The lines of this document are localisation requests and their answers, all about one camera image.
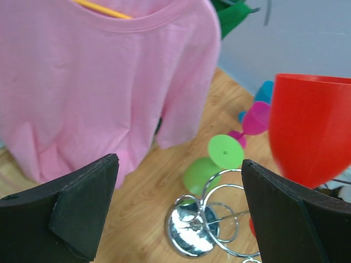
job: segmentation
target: wooden floor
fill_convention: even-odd
[[[167,243],[163,222],[169,206],[186,189],[182,175],[195,159],[207,155],[207,143],[217,134],[240,130],[237,115],[252,103],[252,97],[220,70],[216,71],[198,137],[186,144],[160,150],[154,147],[139,168],[128,175],[123,187],[115,191],[100,242],[96,263],[181,263],[190,262],[175,254]],[[267,134],[248,138],[246,158],[277,172],[267,141]],[[240,174],[229,174],[222,182],[241,184]],[[5,150],[0,150],[0,198],[36,184],[25,179]],[[240,190],[223,190],[212,201],[224,202],[235,211],[247,209],[245,194]],[[219,216],[228,211],[215,209]],[[248,227],[249,215],[240,218],[238,238],[228,247],[239,253],[257,250]],[[221,223],[221,237],[234,233],[233,221]],[[193,262],[243,262],[215,248]]]

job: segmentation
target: red plastic cup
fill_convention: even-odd
[[[250,218],[249,225],[250,225],[250,229],[251,229],[252,234],[256,237],[256,233],[255,233],[255,231],[254,231],[253,222],[252,222],[252,219],[251,219],[251,218]]]
[[[315,188],[351,163],[351,79],[278,74],[269,142],[282,175]]]
[[[242,120],[242,130],[247,135],[258,135],[268,130],[270,105],[256,101]]]

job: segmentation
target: clothes hanger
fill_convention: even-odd
[[[129,15],[114,11],[110,8],[103,7],[101,5],[89,2],[87,0],[73,0],[73,1],[84,6],[84,7],[89,8],[91,10],[98,11],[98,12],[103,13],[105,15],[113,16],[114,18],[132,19],[132,17]]]
[[[222,3],[225,3],[227,5],[234,5],[237,2],[245,2],[246,0],[220,0]],[[269,22],[269,18],[270,18],[270,11],[271,11],[271,7],[272,7],[272,0],[267,0],[267,12],[265,14],[265,18],[264,18],[264,25],[267,26],[268,22]],[[260,11],[261,8],[257,7],[257,8],[253,8],[251,9],[251,14],[256,13],[258,11]]]

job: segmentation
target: sweatshirt sleeve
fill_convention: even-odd
[[[168,90],[157,135],[161,148],[193,139],[198,132],[202,112],[216,69],[220,50],[220,30],[207,27],[197,43],[186,45],[178,69]]]

